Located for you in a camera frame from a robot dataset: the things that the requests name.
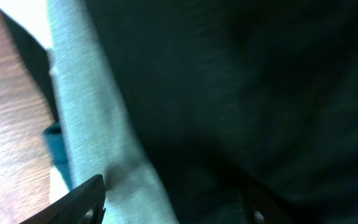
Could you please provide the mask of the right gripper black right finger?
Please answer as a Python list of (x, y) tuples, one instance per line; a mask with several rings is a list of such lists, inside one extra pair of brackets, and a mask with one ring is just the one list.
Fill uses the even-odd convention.
[(258, 185), (248, 183), (243, 193), (243, 204), (251, 223), (294, 224), (294, 221)]

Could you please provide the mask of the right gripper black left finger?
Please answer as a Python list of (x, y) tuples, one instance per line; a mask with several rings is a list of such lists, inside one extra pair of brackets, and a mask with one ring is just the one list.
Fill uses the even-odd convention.
[(103, 176), (97, 174), (21, 224), (101, 224), (105, 199)]

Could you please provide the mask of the black shorts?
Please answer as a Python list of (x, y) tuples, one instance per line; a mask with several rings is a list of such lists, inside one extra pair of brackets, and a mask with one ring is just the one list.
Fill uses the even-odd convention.
[[(176, 223), (251, 223), (248, 183), (358, 223), (358, 1), (83, 2)], [(51, 48), (3, 14), (60, 123)]]

